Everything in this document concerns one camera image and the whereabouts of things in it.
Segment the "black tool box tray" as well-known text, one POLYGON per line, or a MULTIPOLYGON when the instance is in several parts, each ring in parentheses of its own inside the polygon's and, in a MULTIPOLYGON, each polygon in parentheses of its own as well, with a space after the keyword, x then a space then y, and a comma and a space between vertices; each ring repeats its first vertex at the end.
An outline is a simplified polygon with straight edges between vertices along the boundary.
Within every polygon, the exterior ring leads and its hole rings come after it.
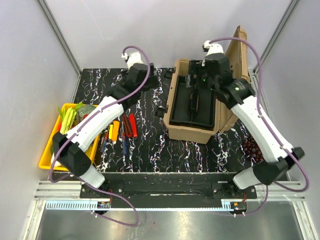
POLYGON ((202 86, 187 86, 179 75, 175 85, 169 116, 172 125, 212 130, 215 126, 215 93, 202 86))

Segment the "tan plastic tool box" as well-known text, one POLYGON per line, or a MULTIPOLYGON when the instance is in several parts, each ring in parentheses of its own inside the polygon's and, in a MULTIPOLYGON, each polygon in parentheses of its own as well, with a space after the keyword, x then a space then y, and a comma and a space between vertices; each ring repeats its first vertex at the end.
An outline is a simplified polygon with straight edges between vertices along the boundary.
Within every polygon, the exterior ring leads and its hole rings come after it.
MULTIPOLYGON (((223 54, 229 58, 229 65, 232 70, 233 77, 235 79, 243 78, 250 83, 247 65, 248 47, 243 42, 247 39, 247 33, 242 29, 241 26, 238 26, 233 37, 234 39, 231 40, 227 50, 224 50, 223 54)), ((215 97, 215 118, 214 128, 212 130, 170 124, 170 113, 177 79, 178 76, 185 76, 187 84, 187 74, 190 60, 191 59, 180 58, 175 62, 174 73, 171 77, 171 84, 166 103, 166 113, 164 114, 163 121, 168 129, 170 139, 206 144, 211 136, 229 130, 235 124, 238 117, 215 97)))

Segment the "red handled pliers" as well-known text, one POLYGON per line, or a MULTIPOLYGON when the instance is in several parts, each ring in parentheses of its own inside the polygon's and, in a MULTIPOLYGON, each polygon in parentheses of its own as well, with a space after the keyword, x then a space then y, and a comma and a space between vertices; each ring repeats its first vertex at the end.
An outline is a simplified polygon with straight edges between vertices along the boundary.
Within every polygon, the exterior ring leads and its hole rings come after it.
POLYGON ((122 121, 124 123, 125 133, 126 133, 127 137, 132 138, 133 137, 133 130, 132 130, 132 126, 131 126, 129 117, 127 115, 123 115, 122 121))

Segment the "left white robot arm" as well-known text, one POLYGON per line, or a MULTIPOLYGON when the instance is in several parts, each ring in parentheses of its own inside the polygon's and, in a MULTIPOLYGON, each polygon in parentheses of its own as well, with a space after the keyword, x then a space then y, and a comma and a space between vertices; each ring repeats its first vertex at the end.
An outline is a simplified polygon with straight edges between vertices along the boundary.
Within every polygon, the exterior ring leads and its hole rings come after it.
POLYGON ((75 177, 91 185, 98 198, 107 195, 105 177, 86 155, 89 145, 115 119, 140 100, 143 92, 158 87, 154 65, 133 64, 93 111, 67 133, 57 132, 53 138, 53 162, 59 162, 75 177))

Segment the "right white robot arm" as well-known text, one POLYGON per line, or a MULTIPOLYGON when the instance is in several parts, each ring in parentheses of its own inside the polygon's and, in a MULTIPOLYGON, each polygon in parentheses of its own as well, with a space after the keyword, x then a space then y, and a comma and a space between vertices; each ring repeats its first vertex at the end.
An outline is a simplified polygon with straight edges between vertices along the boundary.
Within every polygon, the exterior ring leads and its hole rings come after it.
POLYGON ((203 60, 190 60, 187 77, 190 85, 213 92, 216 99, 242 121, 262 153, 262 162, 232 178, 227 186, 231 197, 239 198, 253 185, 269 186, 305 155, 301 147, 293 147, 272 121, 263 116, 264 111, 251 84, 244 78, 233 77, 225 54, 213 53, 203 60))

